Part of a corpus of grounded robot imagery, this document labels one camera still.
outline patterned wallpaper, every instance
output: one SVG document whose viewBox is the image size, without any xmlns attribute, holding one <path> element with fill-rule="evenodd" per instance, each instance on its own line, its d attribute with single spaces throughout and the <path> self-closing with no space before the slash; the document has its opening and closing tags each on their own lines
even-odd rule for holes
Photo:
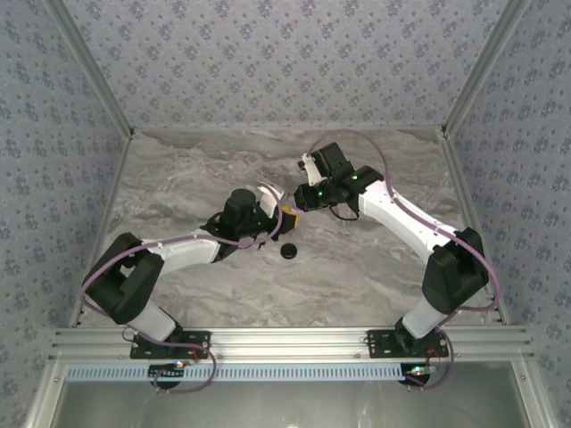
<svg viewBox="0 0 571 428">
<path fill-rule="evenodd" d="M 67 0 L 134 127 L 440 124 L 505 0 Z"/>
<path fill-rule="evenodd" d="M 537 0 L 455 136 L 514 323 L 571 427 L 571 4 Z"/>
<path fill-rule="evenodd" d="M 2 0 L 0 427 L 21 426 L 123 146 L 41 0 Z"/>
</svg>

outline black disc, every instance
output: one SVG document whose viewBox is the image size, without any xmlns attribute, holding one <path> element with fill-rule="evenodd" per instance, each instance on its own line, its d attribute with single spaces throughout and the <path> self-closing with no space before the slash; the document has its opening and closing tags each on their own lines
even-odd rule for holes
<svg viewBox="0 0 571 428">
<path fill-rule="evenodd" d="M 292 243 L 285 243 L 279 252 L 284 259 L 293 259 L 297 255 L 297 247 Z"/>
</svg>

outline wall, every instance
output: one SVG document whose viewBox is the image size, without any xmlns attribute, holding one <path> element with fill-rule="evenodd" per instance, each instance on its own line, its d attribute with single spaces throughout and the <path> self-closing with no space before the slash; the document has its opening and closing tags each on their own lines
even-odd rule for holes
<svg viewBox="0 0 571 428">
<path fill-rule="evenodd" d="M 444 122 L 505 0 L 68 0 L 134 127 Z"/>
<path fill-rule="evenodd" d="M 571 426 L 571 5 L 525 13 L 455 136 L 514 323 Z"/>
<path fill-rule="evenodd" d="M 40 0 L 0 22 L 0 426 L 20 426 L 91 251 L 123 138 Z"/>
</svg>

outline black mounting plate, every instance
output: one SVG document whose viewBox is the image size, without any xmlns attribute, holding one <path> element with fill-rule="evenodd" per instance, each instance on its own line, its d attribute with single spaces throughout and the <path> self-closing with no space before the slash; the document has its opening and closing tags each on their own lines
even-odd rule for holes
<svg viewBox="0 0 571 428">
<path fill-rule="evenodd" d="M 367 339 L 368 355 L 371 358 L 433 358 L 435 349 L 441 358 L 448 357 L 448 344 L 442 333 L 431 332 L 422 340 L 422 347 L 415 353 L 406 352 L 397 342 L 394 329 L 369 330 Z"/>
<path fill-rule="evenodd" d="M 211 332 L 208 331 L 182 331 L 172 334 L 169 342 L 173 343 L 193 343 L 195 345 L 210 348 Z M 155 345 L 138 334 L 133 336 L 131 345 L 131 359 L 207 359 L 208 354 L 203 350 L 193 352 L 190 348 L 172 348 L 170 346 Z"/>
</svg>

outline marble surface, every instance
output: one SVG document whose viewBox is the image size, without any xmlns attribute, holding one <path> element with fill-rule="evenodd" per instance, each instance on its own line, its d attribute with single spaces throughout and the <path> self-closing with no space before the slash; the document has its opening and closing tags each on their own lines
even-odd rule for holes
<svg viewBox="0 0 571 428">
<path fill-rule="evenodd" d="M 259 181 L 293 193 L 305 180 L 296 162 L 322 132 L 136 134 L 105 246 L 127 231 L 141 238 L 192 232 L 222 210 L 233 189 L 254 190 Z M 435 133 L 365 132 L 386 151 L 401 194 L 445 223 L 462 226 Z M 382 170 L 368 143 L 356 136 L 335 141 L 355 168 Z M 295 259 L 280 256 L 283 243 L 297 246 Z M 153 300 L 184 326 L 392 325 L 418 300 L 423 274 L 417 255 L 386 227 L 370 218 L 343 222 L 322 210 L 307 213 L 292 233 L 261 250 L 239 250 L 220 263 L 162 276 Z M 470 303 L 486 302 L 478 294 Z M 453 322 L 486 319 L 471 313 Z M 87 310 L 81 324 L 112 322 Z"/>
</svg>

